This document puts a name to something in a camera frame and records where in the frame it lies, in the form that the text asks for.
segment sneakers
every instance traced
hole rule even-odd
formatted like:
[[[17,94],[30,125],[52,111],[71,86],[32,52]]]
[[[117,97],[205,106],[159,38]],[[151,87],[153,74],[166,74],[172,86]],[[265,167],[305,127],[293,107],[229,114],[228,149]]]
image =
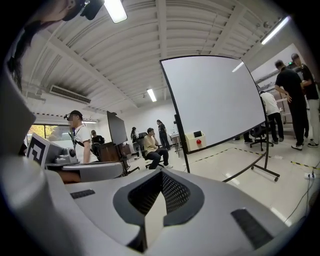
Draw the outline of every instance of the sneakers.
[[[167,168],[167,169],[170,169],[170,168],[172,168],[174,166],[172,164],[168,164],[168,165],[165,165],[164,167]]]
[[[311,139],[310,142],[308,143],[309,148],[317,148],[318,146],[319,146],[319,143],[316,144],[313,139]]]
[[[303,146],[303,145],[300,145],[300,146],[292,145],[291,148],[293,148],[293,149],[295,149],[295,150],[302,151],[302,146]]]
[[[244,144],[250,144],[250,143],[252,143],[252,142],[254,142],[252,139],[249,139],[249,140],[245,140],[244,141]]]

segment ceiling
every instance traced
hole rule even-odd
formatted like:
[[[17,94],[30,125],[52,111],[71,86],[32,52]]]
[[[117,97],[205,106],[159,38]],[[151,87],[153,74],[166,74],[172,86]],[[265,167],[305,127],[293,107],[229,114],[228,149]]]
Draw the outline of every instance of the ceiling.
[[[59,116],[72,106],[42,100],[52,85],[91,102],[87,120],[170,99],[159,60],[222,55],[245,60],[283,14],[262,0],[124,0],[127,20],[113,23],[102,6],[94,20],[76,17],[39,32],[22,60],[22,91],[39,115]]]

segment white floor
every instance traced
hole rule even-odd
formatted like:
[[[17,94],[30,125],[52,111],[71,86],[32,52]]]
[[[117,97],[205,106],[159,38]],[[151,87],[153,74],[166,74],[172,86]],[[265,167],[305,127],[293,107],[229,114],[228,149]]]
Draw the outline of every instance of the white floor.
[[[294,143],[295,140],[293,137],[286,136],[283,142],[274,145],[274,147],[270,147],[269,155],[271,158],[268,159],[267,168],[270,171],[280,174],[277,182],[274,181],[274,176],[257,168],[254,168],[254,170],[248,169],[232,181],[229,181],[229,184],[237,187],[270,208],[270,210],[284,222],[308,190],[308,183],[309,186],[312,185],[308,193],[309,198],[315,191],[320,189],[320,178],[316,178],[310,182],[305,179],[305,173],[311,173],[313,170],[311,167],[316,167],[320,161],[320,147],[309,148],[305,144],[302,151],[297,151],[291,148],[291,145]],[[262,153],[259,144],[250,148],[248,144],[244,144],[243,139],[228,141],[218,146],[188,155],[190,173],[223,181],[238,173],[259,157],[258,154],[244,150],[259,154]],[[310,167],[294,164],[291,163],[291,161]],[[180,152],[180,158],[178,158],[175,150],[172,149],[169,152],[169,163],[173,165],[173,169],[187,172],[182,150]],[[264,163],[265,158],[261,159],[257,164],[264,166]],[[137,166],[140,167],[140,170],[136,172],[143,172],[146,169],[143,158],[136,161],[133,161],[133,158],[130,159],[130,165],[130,169]],[[320,170],[314,169],[313,171],[320,177]],[[307,195],[304,196],[298,208],[285,223],[290,226],[292,223],[298,221],[305,215],[306,208]],[[145,219],[149,245],[157,238],[162,230],[163,217],[166,214],[165,199],[163,195],[160,194]]]

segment desk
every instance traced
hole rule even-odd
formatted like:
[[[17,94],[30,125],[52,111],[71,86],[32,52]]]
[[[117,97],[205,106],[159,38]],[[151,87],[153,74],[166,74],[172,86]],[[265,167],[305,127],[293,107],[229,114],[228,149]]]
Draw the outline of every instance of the desk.
[[[169,134],[170,138],[173,139],[174,141],[174,148],[175,148],[175,153],[178,154],[178,157],[180,157],[180,136],[179,136],[179,132],[175,132],[172,134]]]

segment fluorescent light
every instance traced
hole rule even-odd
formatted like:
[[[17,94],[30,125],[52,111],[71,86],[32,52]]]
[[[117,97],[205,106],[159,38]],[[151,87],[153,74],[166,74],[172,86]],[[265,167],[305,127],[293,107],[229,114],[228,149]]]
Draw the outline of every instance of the fluorescent light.
[[[114,23],[122,22],[128,18],[121,0],[104,0],[104,6]]]
[[[149,90],[146,90],[146,91],[148,92],[151,100],[152,100],[153,102],[156,102],[157,99],[156,99],[156,96],[155,96],[155,94],[154,94],[154,91],[153,91],[152,89],[149,89]]]
[[[232,70],[232,72],[236,72],[243,64],[245,63],[242,61],[234,70]]]
[[[285,17],[273,30],[272,32],[265,38],[262,40],[261,44],[265,45],[271,38],[274,37],[274,35],[276,33],[278,33],[280,31],[280,29],[282,29],[287,23],[288,21],[290,21],[290,16]]]

